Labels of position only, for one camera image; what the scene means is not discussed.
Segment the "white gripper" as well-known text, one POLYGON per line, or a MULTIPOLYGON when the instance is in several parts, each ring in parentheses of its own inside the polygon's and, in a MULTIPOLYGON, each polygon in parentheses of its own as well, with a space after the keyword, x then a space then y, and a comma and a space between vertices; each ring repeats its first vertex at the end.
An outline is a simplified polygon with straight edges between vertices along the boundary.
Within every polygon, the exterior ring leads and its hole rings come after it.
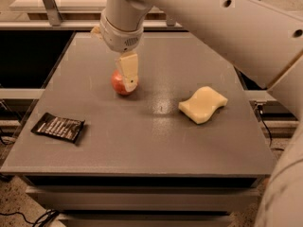
POLYGON ((101 13, 99 27, 94 26, 91 32, 97 36, 101 34, 111 50, 123 53, 116 59, 116 68, 122 76, 125 90, 128 93, 134 91, 138 85, 138 56, 132 50, 137 48, 140 42, 143 26, 135 31, 123 31, 116 28, 110 24, 104 9, 101 13))

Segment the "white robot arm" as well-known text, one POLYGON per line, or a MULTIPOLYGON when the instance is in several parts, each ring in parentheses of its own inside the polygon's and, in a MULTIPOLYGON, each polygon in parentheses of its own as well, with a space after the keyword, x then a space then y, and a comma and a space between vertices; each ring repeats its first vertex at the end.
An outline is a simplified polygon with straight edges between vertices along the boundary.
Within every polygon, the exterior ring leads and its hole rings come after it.
MULTIPOLYGON (((301 18, 259 0, 107 0, 100 34, 118 53, 134 50, 145 15, 163 10, 303 120, 301 18)), ((268 182, 255 227, 301 227, 303 132, 297 130, 268 182)))

